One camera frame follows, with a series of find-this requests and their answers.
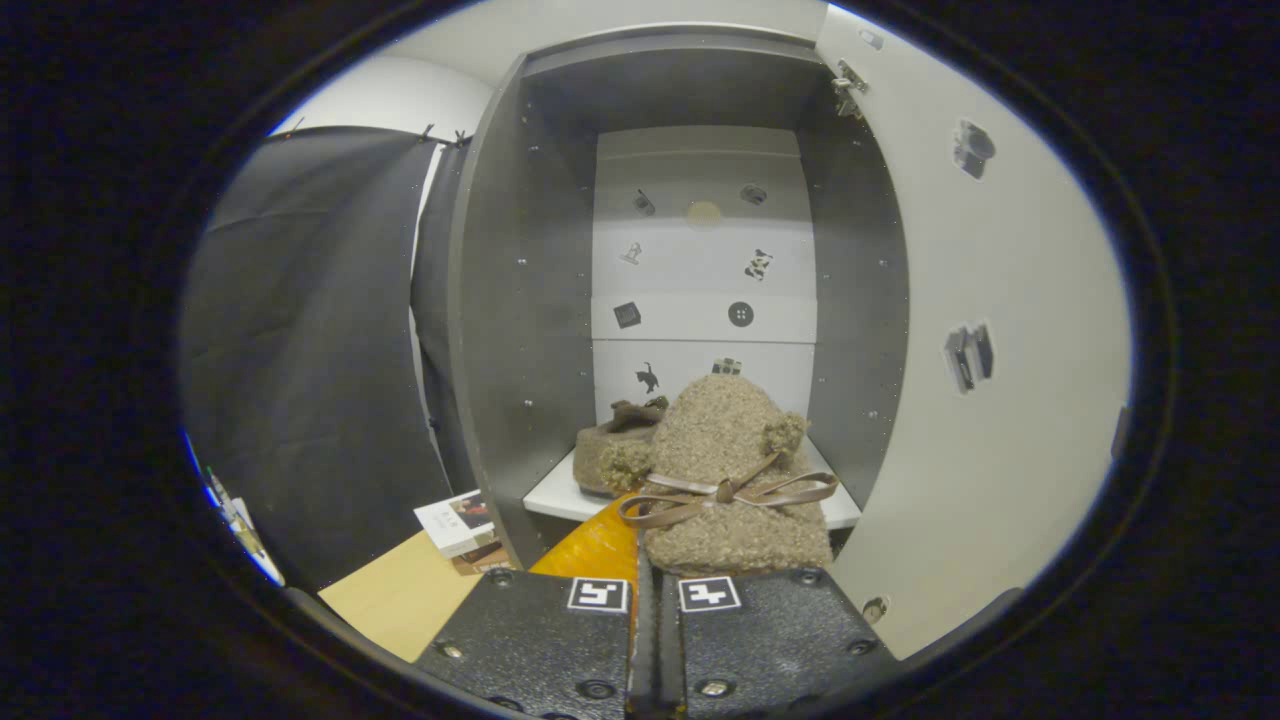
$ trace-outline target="white box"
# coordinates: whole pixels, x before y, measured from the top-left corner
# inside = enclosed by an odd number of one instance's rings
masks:
[[[416,507],[413,514],[445,557],[457,557],[498,539],[477,489]]]

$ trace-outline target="leather bow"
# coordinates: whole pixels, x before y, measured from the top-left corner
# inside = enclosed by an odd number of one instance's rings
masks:
[[[622,521],[631,528],[663,528],[675,525],[698,515],[704,509],[714,505],[728,505],[731,502],[745,502],[755,507],[782,507],[785,505],[800,505],[804,502],[818,502],[836,493],[836,475],[831,473],[805,473],[795,478],[782,479],[774,483],[765,483],[742,489],[742,486],[763,473],[774,460],[777,452],[769,455],[763,462],[751,468],[745,475],[737,479],[726,478],[719,484],[695,483],[668,478],[657,473],[650,473],[648,480],[657,486],[685,491],[684,495],[637,495],[618,503],[618,515]],[[794,492],[782,492],[783,488],[804,480],[817,480],[822,487],[806,488]],[[644,515],[628,515],[627,511],[641,505],[654,502],[668,502],[675,507],[646,512]]]

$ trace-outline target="black curtain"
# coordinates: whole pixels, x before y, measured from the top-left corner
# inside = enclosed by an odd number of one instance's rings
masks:
[[[458,196],[462,161],[467,145],[444,146],[431,181],[431,193],[417,233],[417,259],[413,261],[413,284],[410,305],[422,351],[422,386],[426,406],[431,413],[435,441],[440,447],[440,460],[456,493],[476,488],[471,461],[462,439],[462,420],[458,401],[453,395],[453,374],[449,366],[449,325],[445,314],[445,292],[449,277],[449,227],[453,224],[453,204]]]
[[[179,328],[187,430],[291,585],[323,588],[449,497],[419,404],[410,255],[435,143],[268,140],[223,193]]]

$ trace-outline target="wooden surface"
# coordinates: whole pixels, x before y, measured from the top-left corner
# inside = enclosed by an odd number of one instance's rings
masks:
[[[320,591],[352,628],[412,662],[480,575],[458,575],[425,532]]]

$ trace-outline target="sticker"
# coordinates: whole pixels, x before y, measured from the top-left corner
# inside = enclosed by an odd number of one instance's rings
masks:
[[[713,375],[741,375],[742,364],[732,357],[721,357],[712,364]]]
[[[764,192],[764,188],[754,182],[749,182],[742,186],[742,191],[739,192],[737,196],[746,200],[751,205],[764,205],[764,200],[769,196],[769,193]]]
[[[728,322],[735,325],[745,328],[746,325],[750,325],[754,319],[755,310],[751,310],[751,306],[746,302],[737,301],[728,306]]]
[[[631,591],[626,580],[573,578],[573,588],[568,593],[568,609],[626,612],[630,597]]]
[[[636,307],[635,302],[618,305],[613,309],[613,316],[618,319],[620,328],[630,328],[631,325],[640,324],[640,309]]]
[[[951,161],[969,173],[973,179],[980,181],[982,174],[987,172],[987,160],[996,156],[996,145],[991,141],[991,136],[987,135],[987,131],[961,118],[954,140]]]
[[[623,263],[631,263],[632,265],[639,265],[640,260],[636,260],[636,258],[639,258],[641,252],[644,251],[640,250],[640,243],[632,242],[631,250],[627,250],[626,255],[618,255],[618,258],[621,258]]]
[[[728,577],[680,580],[680,609],[685,612],[742,607],[737,588]]]
[[[884,47],[884,38],[881,37],[881,36],[878,36],[878,35],[876,35],[874,32],[872,32],[869,29],[859,29],[858,31],[858,37],[861,37],[863,42],[865,42],[867,45],[870,45],[872,47],[874,47],[877,50],[879,50],[881,47]]]
[[[987,323],[979,324],[974,331],[961,325],[951,332],[942,346],[942,357],[960,395],[974,389],[983,380],[989,380],[996,365],[996,348]]]
[[[653,374],[653,365],[645,363],[645,366],[649,368],[649,369],[648,370],[637,370],[636,372],[636,379],[640,380],[640,382],[643,382],[644,384],[649,386],[649,389],[644,391],[645,395],[649,395],[649,393],[653,392],[653,388],[659,387],[658,386],[658,375]]]
[[[631,201],[631,204],[635,205],[636,211],[641,215],[652,218],[658,209],[653,206],[653,202],[649,201],[649,196],[645,195],[643,190],[636,190],[636,192],[639,195]]]
[[[685,211],[685,222],[689,227],[695,231],[712,231],[721,224],[721,211],[719,205],[712,202],[710,200],[699,200],[696,202],[689,204],[689,210]]]
[[[751,258],[751,261],[746,264],[746,269],[742,270],[742,273],[746,277],[755,279],[755,282],[760,282],[764,279],[764,270],[769,269],[769,263],[772,261],[773,255],[756,249],[755,255]]]

